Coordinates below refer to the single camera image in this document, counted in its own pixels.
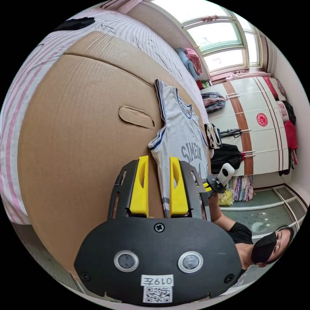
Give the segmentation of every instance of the yellow plastic bag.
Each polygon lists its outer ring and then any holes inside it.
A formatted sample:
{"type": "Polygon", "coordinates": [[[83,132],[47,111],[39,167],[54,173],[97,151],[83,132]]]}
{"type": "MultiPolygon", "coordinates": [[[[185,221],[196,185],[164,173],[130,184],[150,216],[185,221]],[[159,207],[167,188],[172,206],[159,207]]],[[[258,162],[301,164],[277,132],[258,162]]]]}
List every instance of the yellow plastic bag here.
{"type": "Polygon", "coordinates": [[[232,205],[232,196],[233,193],[228,190],[226,190],[224,194],[219,194],[219,205],[220,206],[232,205]]]}

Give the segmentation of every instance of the red round sticker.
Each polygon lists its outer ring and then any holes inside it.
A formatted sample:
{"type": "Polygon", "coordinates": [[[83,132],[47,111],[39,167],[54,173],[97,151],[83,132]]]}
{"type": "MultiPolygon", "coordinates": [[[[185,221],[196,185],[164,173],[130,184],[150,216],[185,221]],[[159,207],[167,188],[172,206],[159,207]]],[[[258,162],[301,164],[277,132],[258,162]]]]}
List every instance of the red round sticker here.
{"type": "Polygon", "coordinates": [[[262,127],[267,126],[268,118],[264,113],[258,113],[256,119],[258,124],[261,125],[262,127]]]}

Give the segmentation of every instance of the black face mask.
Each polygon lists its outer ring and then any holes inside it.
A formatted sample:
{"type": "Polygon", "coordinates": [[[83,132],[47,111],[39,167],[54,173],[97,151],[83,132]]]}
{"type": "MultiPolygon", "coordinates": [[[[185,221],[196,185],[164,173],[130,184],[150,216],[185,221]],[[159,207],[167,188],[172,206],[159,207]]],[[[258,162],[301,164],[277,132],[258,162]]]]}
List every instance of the black face mask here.
{"type": "Polygon", "coordinates": [[[277,244],[276,233],[271,233],[268,236],[258,240],[252,250],[251,260],[254,264],[266,263],[270,258],[274,247],[277,244]]]}

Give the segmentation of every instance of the qr code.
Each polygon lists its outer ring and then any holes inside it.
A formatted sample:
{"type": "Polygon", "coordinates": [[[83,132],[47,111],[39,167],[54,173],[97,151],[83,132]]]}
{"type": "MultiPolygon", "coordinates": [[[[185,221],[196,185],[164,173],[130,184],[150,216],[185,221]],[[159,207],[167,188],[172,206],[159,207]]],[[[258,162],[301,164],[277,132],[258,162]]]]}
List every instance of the qr code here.
{"type": "Polygon", "coordinates": [[[152,287],[145,286],[143,294],[144,303],[171,303],[172,302],[172,286],[168,287],[152,287]]]}

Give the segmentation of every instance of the blue pillow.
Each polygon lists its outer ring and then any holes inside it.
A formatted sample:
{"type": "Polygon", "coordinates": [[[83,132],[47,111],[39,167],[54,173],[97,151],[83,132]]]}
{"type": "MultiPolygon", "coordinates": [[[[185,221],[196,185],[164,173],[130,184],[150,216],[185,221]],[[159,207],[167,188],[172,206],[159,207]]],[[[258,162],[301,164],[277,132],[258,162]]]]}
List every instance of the blue pillow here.
{"type": "Polygon", "coordinates": [[[200,75],[197,74],[191,60],[189,60],[186,57],[185,49],[179,47],[179,48],[176,48],[175,51],[179,55],[179,57],[180,57],[183,65],[185,66],[185,68],[189,71],[189,73],[192,75],[192,77],[195,79],[195,81],[197,81],[200,78],[200,75]]]}

